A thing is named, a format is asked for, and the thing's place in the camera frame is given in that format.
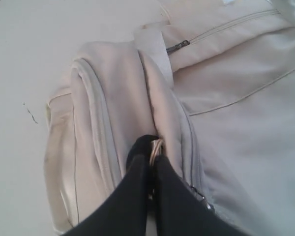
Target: zipper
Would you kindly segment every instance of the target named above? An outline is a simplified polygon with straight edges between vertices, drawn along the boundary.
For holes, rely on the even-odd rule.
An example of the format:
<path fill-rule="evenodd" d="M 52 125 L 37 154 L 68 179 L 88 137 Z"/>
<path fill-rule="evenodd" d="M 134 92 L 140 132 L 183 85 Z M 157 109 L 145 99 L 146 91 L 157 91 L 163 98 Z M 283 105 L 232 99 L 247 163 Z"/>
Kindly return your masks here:
<path fill-rule="evenodd" d="M 222 32 L 224 30 L 227 30 L 229 28 L 232 28 L 234 26 L 237 26 L 239 24 L 242 24 L 244 22 L 247 22 L 247 21 L 250 21 L 250 20 L 253 20 L 253 19 L 256 19 L 256 18 L 260 18 L 260 17 L 263 17 L 263 16 L 267 16 L 267 15 L 276 15 L 276 14 L 279 14 L 279 11 L 278 10 L 267 10 L 267 11 L 263 11 L 263 12 L 258 12 L 258 13 L 253 13 L 251 15 L 248 15 L 248 16 L 244 16 L 244 17 L 241 17 L 241 18 L 238 18 L 236 20 L 233 20 L 233 21 L 230 21 L 230 22 L 227 22 L 226 24 L 223 24 L 221 26 L 218 26 L 216 28 L 213 28 L 213 29 L 210 29 L 208 30 L 207 32 L 205 33 L 202 33 L 190 40 L 184 40 L 182 41 L 181 43 L 179 44 L 176 44 L 170 48 L 167 48 L 166 51 L 167 51 L 167 54 L 170 55 L 176 51 L 178 51 L 179 49 L 181 48 L 184 48 L 190 44 L 194 44 L 204 38 L 207 38 L 215 33 L 219 33 L 219 32 Z"/>

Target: white surface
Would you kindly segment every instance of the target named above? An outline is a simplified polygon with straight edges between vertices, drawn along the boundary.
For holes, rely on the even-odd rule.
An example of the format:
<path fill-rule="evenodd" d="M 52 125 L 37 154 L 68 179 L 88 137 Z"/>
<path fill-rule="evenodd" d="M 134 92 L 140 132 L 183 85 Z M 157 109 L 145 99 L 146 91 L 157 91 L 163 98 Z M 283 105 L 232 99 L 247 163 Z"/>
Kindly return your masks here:
<path fill-rule="evenodd" d="M 156 0 L 0 1 L 0 236 L 53 235 L 45 103 L 77 49 L 132 40 L 134 28 L 162 19 Z"/>

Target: scratch mark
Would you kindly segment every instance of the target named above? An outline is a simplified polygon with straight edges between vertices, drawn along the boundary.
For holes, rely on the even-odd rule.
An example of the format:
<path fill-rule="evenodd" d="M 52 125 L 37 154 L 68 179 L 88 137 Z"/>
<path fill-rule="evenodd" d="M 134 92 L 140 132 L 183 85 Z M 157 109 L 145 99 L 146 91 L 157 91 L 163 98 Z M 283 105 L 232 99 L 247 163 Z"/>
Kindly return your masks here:
<path fill-rule="evenodd" d="M 33 121 L 34 121 L 36 124 L 38 124 L 38 122 L 35 120 L 34 115 L 30 112 L 30 110 L 29 110 L 27 107 L 26 107 L 26 109 L 27 109 L 28 113 L 31 115 L 31 118 L 33 119 Z"/>

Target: zipper pull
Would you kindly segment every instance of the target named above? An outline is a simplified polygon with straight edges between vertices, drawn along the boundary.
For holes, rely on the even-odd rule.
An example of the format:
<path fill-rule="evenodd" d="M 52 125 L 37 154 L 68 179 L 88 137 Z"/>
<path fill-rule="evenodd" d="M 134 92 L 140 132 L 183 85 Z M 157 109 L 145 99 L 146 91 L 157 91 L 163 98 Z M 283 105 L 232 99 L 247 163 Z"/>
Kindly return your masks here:
<path fill-rule="evenodd" d="M 189 44 L 190 44 L 190 42 L 188 40 L 182 41 L 181 43 L 176 44 L 175 46 L 172 46 L 170 48 L 167 48 L 166 49 L 167 54 L 170 55 L 170 54 L 178 51 L 180 48 L 183 48 L 183 47 L 188 46 Z"/>

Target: zipper track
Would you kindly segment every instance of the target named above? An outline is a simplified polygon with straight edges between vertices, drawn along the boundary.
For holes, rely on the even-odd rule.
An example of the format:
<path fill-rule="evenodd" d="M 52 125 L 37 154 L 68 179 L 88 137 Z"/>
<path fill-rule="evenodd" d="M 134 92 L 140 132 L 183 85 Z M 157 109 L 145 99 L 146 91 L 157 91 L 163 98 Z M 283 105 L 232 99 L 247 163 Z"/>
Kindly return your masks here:
<path fill-rule="evenodd" d="M 224 25 L 210 29 L 209 31 L 202 33 L 202 34 L 194 37 L 193 39 L 189 40 L 189 42 L 190 42 L 190 44 L 193 44 L 193 43 L 196 43 L 196 42 L 198 42 L 206 37 L 209 37 L 215 33 L 219 33 L 221 31 L 227 30 L 231 27 L 237 26 L 237 25 L 242 24 L 244 22 L 247 22 L 247 21 L 250 21 L 253 19 L 257 19 L 257 18 L 260 18 L 263 16 L 276 15 L 276 14 L 279 14 L 278 10 L 267 10 L 267 11 L 263 11 L 263 12 L 253 13 L 251 15 L 238 18 L 238 19 L 230 21 Z"/>

